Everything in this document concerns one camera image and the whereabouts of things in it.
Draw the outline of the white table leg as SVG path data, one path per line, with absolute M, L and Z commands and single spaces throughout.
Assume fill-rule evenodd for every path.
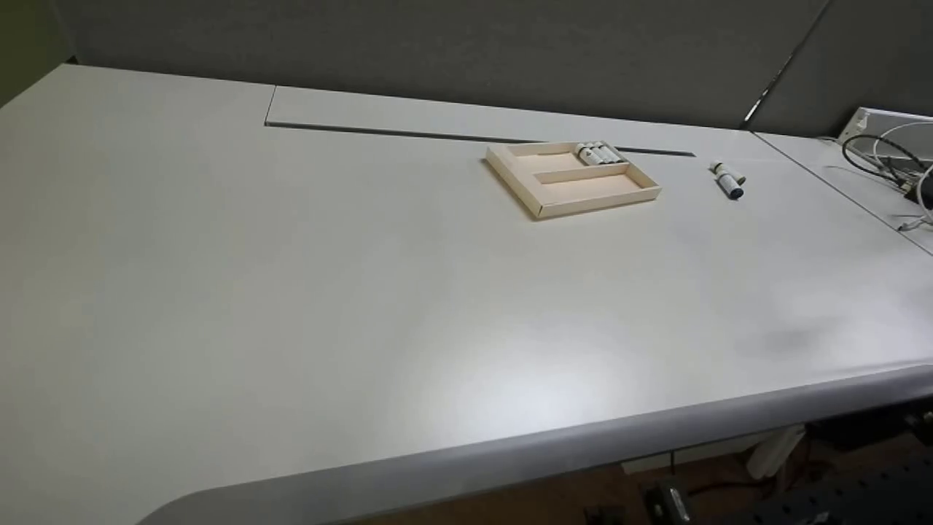
M 794 425 L 771 432 L 754 446 L 746 462 L 746 471 L 753 481 L 772 478 L 796 449 L 805 435 L 804 425 Z

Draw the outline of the wooden compartment tray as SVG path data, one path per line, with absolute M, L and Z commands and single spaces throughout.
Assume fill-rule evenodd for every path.
M 587 166 L 574 153 L 577 143 L 601 142 L 491 145 L 485 159 L 534 219 L 636 205 L 660 196 L 662 186 L 627 158 L 627 163 Z

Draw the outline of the black perforated board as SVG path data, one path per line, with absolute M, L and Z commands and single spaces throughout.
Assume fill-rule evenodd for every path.
M 933 454 L 794 489 L 714 525 L 933 525 Z

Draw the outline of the black box with label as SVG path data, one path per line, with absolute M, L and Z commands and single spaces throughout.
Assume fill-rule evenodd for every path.
M 689 495 L 672 476 L 640 485 L 640 489 L 651 525 L 696 525 Z

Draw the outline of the white power strip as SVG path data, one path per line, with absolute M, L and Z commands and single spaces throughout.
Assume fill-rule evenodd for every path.
M 859 107 L 843 127 L 836 142 L 842 144 L 857 134 L 850 146 L 857 152 L 873 158 L 893 157 L 906 159 L 907 154 L 873 136 L 882 136 L 912 153 L 923 162 L 933 162 L 933 116 Z

